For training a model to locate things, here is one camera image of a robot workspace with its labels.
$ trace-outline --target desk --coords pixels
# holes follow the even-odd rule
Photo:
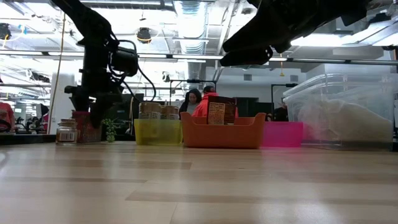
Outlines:
[[[0,223],[398,223],[398,154],[0,146]]]

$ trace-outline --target person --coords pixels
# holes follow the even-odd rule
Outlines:
[[[182,103],[178,114],[180,114],[181,112],[188,112],[190,113],[190,115],[192,115],[193,111],[199,105],[200,102],[201,102],[201,94],[199,90],[198,89],[190,90],[185,95],[185,101]]]
[[[11,131],[15,130],[15,117],[11,106],[8,103],[0,102],[0,120],[10,124]],[[8,125],[0,124],[0,128],[7,128]]]
[[[287,105],[282,98],[282,106],[274,110],[274,121],[289,121]]]
[[[206,86],[203,89],[203,98],[200,104],[195,108],[192,116],[202,117],[207,116],[207,104],[209,102],[209,96],[218,96],[216,89],[213,86]],[[238,108],[236,108],[235,117],[238,117]]]

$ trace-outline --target red jacket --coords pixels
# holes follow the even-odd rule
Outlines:
[[[218,96],[217,93],[206,93],[203,98],[201,99],[201,102],[199,105],[195,108],[193,111],[192,116],[197,116],[197,117],[202,117],[202,116],[207,116],[207,104],[209,102],[209,96]],[[238,117],[238,108],[236,108],[235,112],[235,118]]]

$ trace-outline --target glass jar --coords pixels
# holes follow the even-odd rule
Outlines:
[[[61,119],[58,123],[56,143],[59,145],[76,144],[77,122],[74,119]]]

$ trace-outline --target pink plastic bin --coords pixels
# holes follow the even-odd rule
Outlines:
[[[263,147],[301,147],[303,123],[271,121],[264,124]]]

